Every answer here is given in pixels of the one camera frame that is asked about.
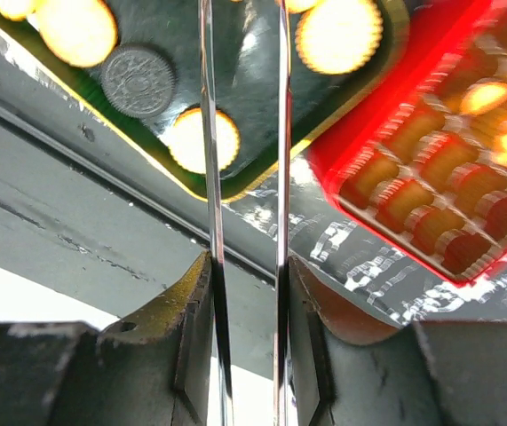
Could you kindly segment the metal tongs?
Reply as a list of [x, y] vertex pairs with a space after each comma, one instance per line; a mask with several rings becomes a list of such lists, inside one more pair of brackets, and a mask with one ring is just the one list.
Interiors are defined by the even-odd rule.
[[210, 255], [213, 272], [213, 308], [218, 350], [219, 414], [223, 425], [234, 424], [234, 391], [230, 355], [230, 326], [226, 294], [225, 255], [255, 277], [274, 280], [275, 328], [273, 333], [273, 424], [289, 424], [289, 168], [291, 156], [292, 93], [289, 12], [284, 1], [278, 12], [278, 187], [275, 272], [268, 269], [268, 233], [254, 224], [244, 208], [251, 206], [251, 190], [236, 201], [221, 201], [216, 133], [216, 91], [212, 3], [198, 3], [202, 128], [205, 147], [206, 190], [210, 221]]

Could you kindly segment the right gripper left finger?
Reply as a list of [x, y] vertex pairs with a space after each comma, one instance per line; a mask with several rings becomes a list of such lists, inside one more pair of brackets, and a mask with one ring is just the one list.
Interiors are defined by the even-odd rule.
[[209, 253], [123, 317], [0, 269], [0, 425], [203, 425]]

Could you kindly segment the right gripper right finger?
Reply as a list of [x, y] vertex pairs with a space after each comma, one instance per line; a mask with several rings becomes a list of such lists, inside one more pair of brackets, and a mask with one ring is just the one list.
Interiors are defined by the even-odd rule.
[[507, 425], [507, 322], [396, 328], [289, 260], [289, 336], [302, 425]]

